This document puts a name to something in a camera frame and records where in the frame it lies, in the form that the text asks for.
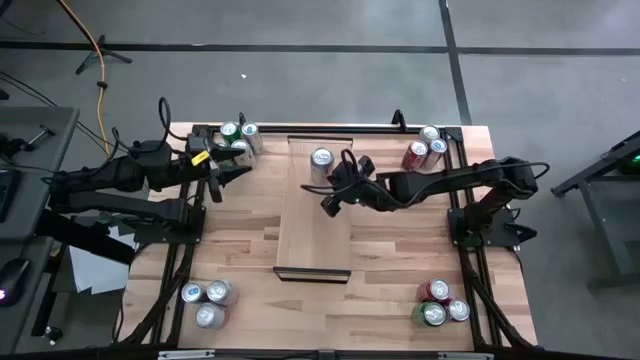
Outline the dark keyboard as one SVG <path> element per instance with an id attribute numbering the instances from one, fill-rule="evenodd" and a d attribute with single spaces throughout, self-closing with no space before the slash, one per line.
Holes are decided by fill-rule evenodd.
<path id="1" fill-rule="evenodd" d="M 0 223 L 9 213 L 17 193 L 22 173 L 15 169 L 0 169 Z"/>

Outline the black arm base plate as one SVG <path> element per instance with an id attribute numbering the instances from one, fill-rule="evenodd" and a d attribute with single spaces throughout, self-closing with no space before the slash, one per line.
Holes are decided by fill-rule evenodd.
<path id="1" fill-rule="evenodd" d="M 198 244 L 203 237 L 206 208 L 192 208 L 185 223 L 169 224 L 154 220 L 134 226 L 134 241 L 139 244 Z"/>
<path id="2" fill-rule="evenodd" d="M 515 215 L 518 212 L 518 209 L 503 208 L 494 215 L 488 228 L 472 231 L 465 228 L 462 209 L 449 209 L 447 221 L 451 242 L 460 247 L 519 247 L 521 243 L 536 237 L 538 232 L 517 224 Z"/>

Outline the black aluminium table frame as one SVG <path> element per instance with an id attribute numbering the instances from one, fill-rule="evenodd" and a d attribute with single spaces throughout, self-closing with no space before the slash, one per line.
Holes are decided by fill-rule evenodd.
<path id="1" fill-rule="evenodd" d="M 382 172 L 400 169 L 419 126 L 323 126 L 316 136 L 352 138 L 356 155 L 368 155 Z M 469 322 L 437 328 L 415 327 L 410 313 L 418 284 L 441 277 L 464 297 L 459 253 L 448 239 L 445 212 L 450 196 L 431 197 L 409 210 L 378 213 L 344 206 L 351 219 L 352 275 L 346 284 L 283 282 L 277 264 L 287 165 L 294 126 L 263 135 L 266 153 L 257 168 L 224 189 L 211 203 L 195 246 L 191 281 L 228 279 L 240 290 L 227 326 L 207 331 L 194 323 L 197 306 L 177 316 L 178 346 L 213 349 L 473 350 Z M 124 294 L 124 324 L 118 340 L 132 335 L 159 295 L 168 251 L 176 268 L 184 248 L 153 244 L 131 267 Z M 500 248 L 485 250 L 493 296 L 518 332 L 537 343 L 523 276 L 516 257 Z"/>

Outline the black tripod stand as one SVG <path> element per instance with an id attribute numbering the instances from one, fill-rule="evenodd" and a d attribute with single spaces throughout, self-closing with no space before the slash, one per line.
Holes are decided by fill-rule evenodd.
<path id="1" fill-rule="evenodd" d="M 128 58 L 126 56 L 120 55 L 114 51 L 108 50 L 105 48 L 105 42 L 106 42 L 106 38 L 104 35 L 101 35 L 99 37 L 99 39 L 97 40 L 97 45 L 99 47 L 99 50 L 102 54 L 102 57 L 112 57 L 115 58 L 121 62 L 124 62 L 126 64 L 131 64 L 133 62 L 133 60 L 131 58 Z M 83 62 L 78 66 L 78 68 L 75 70 L 75 74 L 76 75 L 80 75 L 82 72 L 84 72 L 90 65 L 92 62 L 94 61 L 98 61 L 99 60 L 99 56 L 98 56 L 98 52 L 96 50 L 91 50 L 90 53 L 85 57 L 85 59 L 83 60 Z"/>

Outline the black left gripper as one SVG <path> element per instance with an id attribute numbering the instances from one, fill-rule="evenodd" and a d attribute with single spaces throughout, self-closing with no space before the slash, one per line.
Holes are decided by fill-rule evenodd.
<path id="1" fill-rule="evenodd" d="M 208 151 L 210 156 L 198 166 L 193 166 L 191 158 L 202 151 Z M 179 155 L 180 180 L 205 180 L 210 198 L 214 203 L 222 202 L 220 186 L 226 186 L 236 178 L 251 171 L 251 168 L 224 168 L 217 161 L 234 160 L 244 155 L 244 149 L 215 147 L 211 137 L 207 134 L 190 134 L 186 141 L 186 150 Z"/>

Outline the silver edge bracket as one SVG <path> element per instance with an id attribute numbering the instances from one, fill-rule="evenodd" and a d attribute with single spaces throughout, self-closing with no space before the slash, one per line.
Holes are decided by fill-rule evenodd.
<path id="1" fill-rule="evenodd" d="M 213 360 L 214 350 L 172 350 L 158 353 L 157 360 Z"/>
<path id="2" fill-rule="evenodd" d="M 477 352 L 438 352 L 437 360 L 495 360 L 493 354 Z"/>

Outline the red Coca-Cola can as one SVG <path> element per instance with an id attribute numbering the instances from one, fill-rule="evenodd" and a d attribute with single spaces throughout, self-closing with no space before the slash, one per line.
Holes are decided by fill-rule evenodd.
<path id="1" fill-rule="evenodd" d="M 429 148 L 425 142 L 421 140 L 412 141 L 403 155 L 401 167 L 407 171 L 423 170 L 428 151 Z"/>

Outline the white paper sheets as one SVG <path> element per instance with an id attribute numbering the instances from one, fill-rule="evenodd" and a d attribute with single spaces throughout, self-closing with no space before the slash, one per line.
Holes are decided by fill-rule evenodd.
<path id="1" fill-rule="evenodd" d="M 70 247 L 74 283 L 78 292 L 88 290 L 91 295 L 121 290 L 126 287 L 129 266 Z"/>

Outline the wooden shelf black metal frame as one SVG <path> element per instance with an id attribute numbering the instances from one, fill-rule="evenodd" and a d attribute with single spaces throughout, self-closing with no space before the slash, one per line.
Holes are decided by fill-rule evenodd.
<path id="1" fill-rule="evenodd" d="M 339 161 L 340 151 L 351 149 L 345 137 L 294 136 L 287 138 L 288 160 L 278 251 L 273 271 L 282 281 L 345 284 L 351 276 L 351 218 L 348 209 L 335 217 L 321 207 L 324 197 L 304 190 L 321 185 L 324 177 L 312 174 L 311 156 L 328 149 Z"/>

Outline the slim silver blue can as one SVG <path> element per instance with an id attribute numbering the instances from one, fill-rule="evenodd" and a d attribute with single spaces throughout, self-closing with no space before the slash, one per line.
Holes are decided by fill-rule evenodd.
<path id="1" fill-rule="evenodd" d="M 202 303 L 207 300 L 206 290 L 198 282 L 188 282 L 181 289 L 181 298 L 185 303 Z"/>
<path id="2" fill-rule="evenodd" d="M 445 140 L 441 138 L 434 139 L 429 144 L 428 153 L 424 161 L 424 168 L 426 170 L 434 168 L 447 150 L 448 145 Z"/>
<path id="3" fill-rule="evenodd" d="M 264 152 L 263 141 L 257 124 L 247 122 L 242 125 L 241 132 L 255 155 L 260 155 Z"/>

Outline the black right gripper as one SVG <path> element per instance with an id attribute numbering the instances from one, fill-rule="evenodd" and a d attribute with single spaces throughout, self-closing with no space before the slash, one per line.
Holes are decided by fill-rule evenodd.
<path id="1" fill-rule="evenodd" d="M 328 216 L 336 216 L 341 210 L 340 203 L 355 204 L 359 201 L 360 192 L 365 181 L 374 172 L 375 166 L 369 156 L 357 160 L 356 170 L 351 162 L 340 162 L 327 178 L 332 195 L 323 199 L 323 210 Z"/>

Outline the grey side table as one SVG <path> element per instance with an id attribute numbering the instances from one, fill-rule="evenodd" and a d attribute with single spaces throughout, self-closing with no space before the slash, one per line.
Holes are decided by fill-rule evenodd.
<path id="1" fill-rule="evenodd" d="M 0 306 L 0 355 L 16 350 L 20 338 L 30 332 L 33 321 L 34 302 L 38 299 L 38 288 L 50 257 L 54 240 L 35 237 L 26 242 L 0 244 L 0 269 L 10 260 L 22 258 L 30 262 L 25 276 L 24 293 L 12 306 Z"/>
<path id="2" fill-rule="evenodd" d="M 11 139 L 31 140 L 45 127 L 54 132 L 36 141 L 32 152 L 0 158 L 0 169 L 21 172 L 17 192 L 0 222 L 0 241 L 24 241 L 33 235 L 49 198 L 49 186 L 42 179 L 60 169 L 78 117 L 79 111 L 70 107 L 0 107 L 0 133 Z"/>

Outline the black computer mouse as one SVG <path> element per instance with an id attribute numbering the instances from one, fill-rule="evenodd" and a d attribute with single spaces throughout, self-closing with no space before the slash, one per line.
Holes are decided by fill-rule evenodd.
<path id="1" fill-rule="evenodd" d="M 30 267 L 28 259 L 14 258 L 0 268 L 0 306 L 12 306 L 19 301 Z"/>

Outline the metal hand tool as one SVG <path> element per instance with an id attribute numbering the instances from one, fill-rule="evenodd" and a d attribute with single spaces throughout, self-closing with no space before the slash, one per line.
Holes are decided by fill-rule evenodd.
<path id="1" fill-rule="evenodd" d="M 39 142 L 41 142 L 47 137 L 52 137 L 56 135 L 56 132 L 54 130 L 45 126 L 44 124 L 40 124 L 39 128 L 41 129 L 40 133 L 22 145 L 22 149 L 24 151 L 28 151 L 28 152 L 34 151 Z"/>

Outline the black diagonal beam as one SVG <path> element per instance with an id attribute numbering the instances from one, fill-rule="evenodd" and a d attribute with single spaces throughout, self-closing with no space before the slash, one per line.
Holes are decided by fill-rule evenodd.
<path id="1" fill-rule="evenodd" d="M 41 213 L 34 234 L 51 237 L 58 242 L 125 265 L 130 265 L 135 255 L 133 248 L 127 244 L 50 210 Z"/>

